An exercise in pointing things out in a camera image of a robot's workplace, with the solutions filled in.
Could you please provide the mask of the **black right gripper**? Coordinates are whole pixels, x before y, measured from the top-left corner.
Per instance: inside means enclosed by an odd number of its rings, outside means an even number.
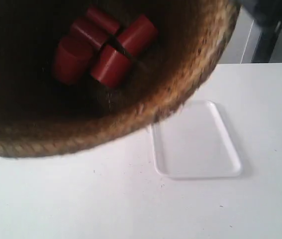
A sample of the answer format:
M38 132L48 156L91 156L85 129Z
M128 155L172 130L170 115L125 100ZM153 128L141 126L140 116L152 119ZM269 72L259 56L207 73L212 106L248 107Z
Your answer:
M279 35L282 31L282 0L240 0L253 18L260 35Z

